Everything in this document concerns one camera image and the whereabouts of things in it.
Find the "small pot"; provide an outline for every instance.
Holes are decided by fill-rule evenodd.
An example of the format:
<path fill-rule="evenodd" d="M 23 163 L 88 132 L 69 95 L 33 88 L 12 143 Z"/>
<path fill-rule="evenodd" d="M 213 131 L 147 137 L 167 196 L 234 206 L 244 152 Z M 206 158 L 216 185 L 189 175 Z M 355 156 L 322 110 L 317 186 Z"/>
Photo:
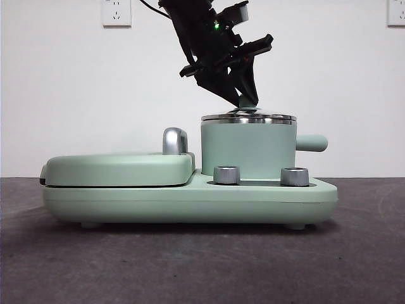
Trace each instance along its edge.
<path fill-rule="evenodd" d="M 297 119 L 267 114 L 258 108 L 237 108 L 202 117 L 202 173 L 214 167 L 238 166 L 243 179 L 280 178 L 282 168 L 295 167 L 296 150 L 323 151 L 323 136 L 297 138 Z"/>

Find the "gray floor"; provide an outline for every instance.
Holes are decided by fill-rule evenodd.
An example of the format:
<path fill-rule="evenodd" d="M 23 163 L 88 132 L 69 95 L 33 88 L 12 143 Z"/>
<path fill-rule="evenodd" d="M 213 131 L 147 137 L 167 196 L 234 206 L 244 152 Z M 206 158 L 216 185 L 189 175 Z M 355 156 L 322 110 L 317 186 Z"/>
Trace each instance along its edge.
<path fill-rule="evenodd" d="M 331 220 L 58 222 L 37 179 L 2 179 L 1 299 L 26 303 L 405 303 L 405 179 L 324 179 Z"/>

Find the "appliance base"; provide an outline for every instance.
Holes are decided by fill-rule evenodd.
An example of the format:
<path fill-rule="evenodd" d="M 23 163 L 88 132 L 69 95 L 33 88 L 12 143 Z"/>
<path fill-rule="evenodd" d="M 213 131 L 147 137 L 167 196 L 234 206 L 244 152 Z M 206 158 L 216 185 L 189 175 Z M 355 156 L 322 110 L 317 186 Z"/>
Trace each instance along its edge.
<path fill-rule="evenodd" d="M 303 229 L 328 219 L 337 205 L 337 188 L 331 184 L 310 179 L 310 187 L 285 187 L 277 181 L 221 186 L 196 170 L 177 187 L 46 186 L 44 203 L 55 217 L 80 222 L 83 228 L 102 223 L 268 223 Z"/>

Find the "robotic arm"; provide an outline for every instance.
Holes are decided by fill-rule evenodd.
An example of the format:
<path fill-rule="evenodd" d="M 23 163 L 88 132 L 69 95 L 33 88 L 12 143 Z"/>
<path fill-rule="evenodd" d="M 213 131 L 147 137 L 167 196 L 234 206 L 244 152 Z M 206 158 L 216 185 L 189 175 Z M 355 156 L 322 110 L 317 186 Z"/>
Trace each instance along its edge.
<path fill-rule="evenodd" d="M 212 8 L 212 1 L 159 1 L 159 6 L 164 7 L 173 22 L 189 62 L 180 76 L 194 76 L 199 86 L 236 107 L 256 106 L 259 99 L 253 78 L 253 61 L 256 55 L 271 49 L 273 37 L 268 34 L 242 44 L 242 38 L 232 29 L 248 20 L 248 1 L 225 8 L 219 14 Z"/>

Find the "wall outlet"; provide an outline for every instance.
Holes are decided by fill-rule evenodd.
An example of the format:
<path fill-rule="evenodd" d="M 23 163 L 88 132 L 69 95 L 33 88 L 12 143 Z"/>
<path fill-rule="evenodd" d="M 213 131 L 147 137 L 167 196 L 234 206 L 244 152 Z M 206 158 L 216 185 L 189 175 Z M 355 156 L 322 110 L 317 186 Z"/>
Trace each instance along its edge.
<path fill-rule="evenodd" d="M 132 25 L 131 0 L 101 0 L 101 18 L 105 27 Z"/>
<path fill-rule="evenodd" d="M 405 0 L 387 0 L 389 27 L 405 27 Z"/>

